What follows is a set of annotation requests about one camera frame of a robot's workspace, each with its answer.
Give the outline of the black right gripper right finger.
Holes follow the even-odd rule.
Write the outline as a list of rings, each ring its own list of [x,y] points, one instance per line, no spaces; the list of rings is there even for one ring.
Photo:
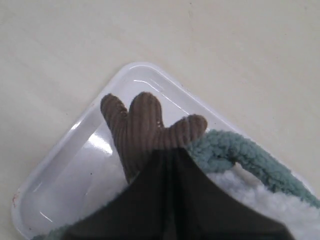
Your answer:
[[[288,228],[213,183],[186,150],[172,152],[173,209],[179,240],[292,240]]]

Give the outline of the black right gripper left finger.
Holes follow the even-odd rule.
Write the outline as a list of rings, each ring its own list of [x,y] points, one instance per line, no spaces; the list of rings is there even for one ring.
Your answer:
[[[176,150],[156,150],[114,200],[70,226],[64,240],[175,240],[172,186]]]

